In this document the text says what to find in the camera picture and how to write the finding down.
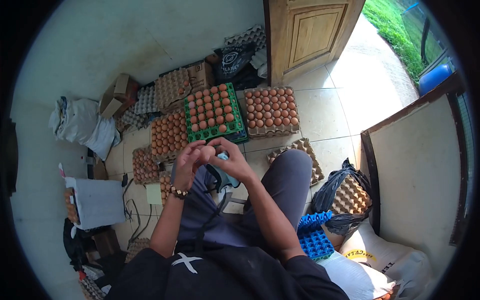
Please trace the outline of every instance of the white wall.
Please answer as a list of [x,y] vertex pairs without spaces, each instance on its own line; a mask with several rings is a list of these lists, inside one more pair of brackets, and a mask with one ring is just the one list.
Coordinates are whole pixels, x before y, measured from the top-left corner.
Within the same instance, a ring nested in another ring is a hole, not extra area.
[[446,96],[370,134],[378,167],[380,236],[426,253],[441,276],[460,191],[460,155]]
[[47,128],[55,101],[98,99],[120,72],[146,84],[255,24],[264,24],[260,0],[67,0],[47,21],[13,95],[19,168],[11,202],[25,254],[54,299],[83,299],[63,247],[67,214],[58,163],[67,175],[86,178],[80,160],[86,148],[55,141]]

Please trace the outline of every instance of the person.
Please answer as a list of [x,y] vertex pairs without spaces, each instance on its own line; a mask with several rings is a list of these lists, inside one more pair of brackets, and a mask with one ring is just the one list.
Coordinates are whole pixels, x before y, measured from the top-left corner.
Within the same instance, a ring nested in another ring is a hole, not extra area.
[[249,199],[240,222],[219,215],[214,178],[200,159],[205,141],[178,156],[170,193],[150,239],[123,269],[107,299],[339,299],[344,291],[303,252],[296,229],[310,187],[312,160],[292,149],[276,158],[262,181],[238,146],[213,139],[208,163],[238,179]]

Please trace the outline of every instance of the cardboard box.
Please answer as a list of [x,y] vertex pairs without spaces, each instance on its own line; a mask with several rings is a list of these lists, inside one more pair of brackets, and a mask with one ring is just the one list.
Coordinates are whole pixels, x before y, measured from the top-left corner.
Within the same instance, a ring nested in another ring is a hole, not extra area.
[[137,101],[138,83],[128,74],[120,74],[100,97],[98,110],[102,117],[120,117]]

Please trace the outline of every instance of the stack of egg trays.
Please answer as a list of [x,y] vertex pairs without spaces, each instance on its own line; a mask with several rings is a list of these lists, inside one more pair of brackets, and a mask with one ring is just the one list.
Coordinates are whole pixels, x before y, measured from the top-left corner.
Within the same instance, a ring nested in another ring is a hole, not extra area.
[[315,213],[301,217],[297,236],[300,246],[313,260],[327,259],[335,251],[322,229],[322,224],[332,217],[332,212]]

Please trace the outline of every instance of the green grass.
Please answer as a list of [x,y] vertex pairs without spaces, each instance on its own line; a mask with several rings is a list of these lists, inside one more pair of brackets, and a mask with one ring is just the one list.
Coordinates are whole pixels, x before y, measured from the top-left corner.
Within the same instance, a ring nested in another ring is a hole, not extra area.
[[378,34],[390,43],[392,50],[405,64],[412,81],[418,85],[420,72],[425,68],[420,52],[410,41],[403,26],[401,13],[405,9],[395,0],[366,0],[362,13],[378,28]]

